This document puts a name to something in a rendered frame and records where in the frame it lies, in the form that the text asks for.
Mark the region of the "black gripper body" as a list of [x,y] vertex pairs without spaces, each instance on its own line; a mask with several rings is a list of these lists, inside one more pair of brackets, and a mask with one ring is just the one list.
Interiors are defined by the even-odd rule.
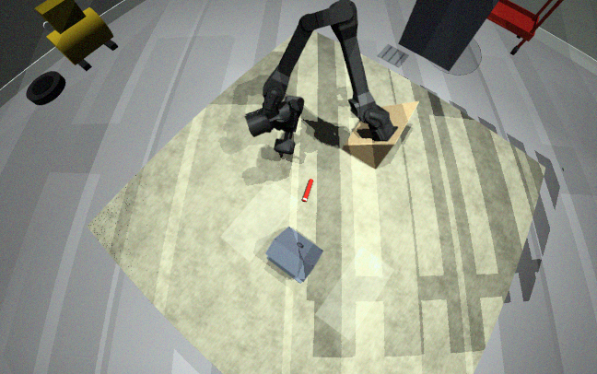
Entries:
[[[303,107],[304,107],[304,102],[305,102],[304,99],[300,98],[300,97],[286,96],[284,101],[289,101],[292,99],[295,99],[297,101],[298,107],[302,111]],[[280,138],[275,139],[274,150],[276,152],[285,153],[285,154],[289,154],[289,155],[292,155],[294,153],[295,142],[291,141],[291,138],[292,138],[293,133],[295,133],[297,131],[297,126],[298,126],[298,122],[299,122],[299,117],[297,116],[297,112],[295,112],[294,114],[295,114],[294,122],[287,127],[282,127],[282,126],[278,125],[277,122],[275,122],[275,126],[279,126],[280,130],[285,132],[284,139],[280,139]]]

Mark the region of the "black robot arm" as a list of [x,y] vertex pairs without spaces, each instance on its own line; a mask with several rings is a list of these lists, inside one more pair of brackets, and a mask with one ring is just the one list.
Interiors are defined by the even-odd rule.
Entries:
[[244,118],[253,137],[271,133],[279,126],[287,127],[294,122],[299,106],[295,99],[282,101],[286,94],[288,80],[306,42],[312,32],[331,25],[341,43],[346,70],[353,89],[353,98],[348,99],[350,111],[363,123],[368,123],[372,140],[388,142],[398,127],[392,125],[390,113],[378,106],[372,98],[367,84],[363,61],[357,41],[357,7],[351,0],[336,1],[329,8],[306,14],[298,22],[279,65],[263,84],[263,107],[248,112]]

